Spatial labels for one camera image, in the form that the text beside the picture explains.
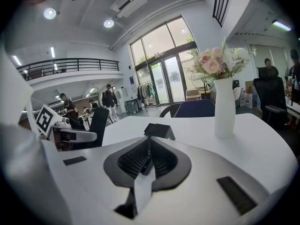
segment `ceiling light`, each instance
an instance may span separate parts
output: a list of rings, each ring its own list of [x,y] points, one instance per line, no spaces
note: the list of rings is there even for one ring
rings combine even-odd
[[[54,8],[47,8],[45,11],[44,11],[44,17],[46,19],[53,19],[56,17],[56,11]]]
[[[16,61],[16,63],[19,65],[19,66],[22,66],[22,64],[20,63],[20,61],[18,60],[17,56],[13,56],[14,60]]]
[[[274,22],[273,25],[278,26],[278,27],[280,27],[280,28],[282,28],[282,29],[284,29],[286,31],[292,30],[290,27],[288,27],[288,26],[286,26],[283,23],[278,22],[278,21]]]
[[[52,57],[55,58],[54,47],[50,47],[50,50],[51,50]]]
[[[114,25],[114,21],[113,20],[106,20],[103,24],[106,28],[111,28]]]

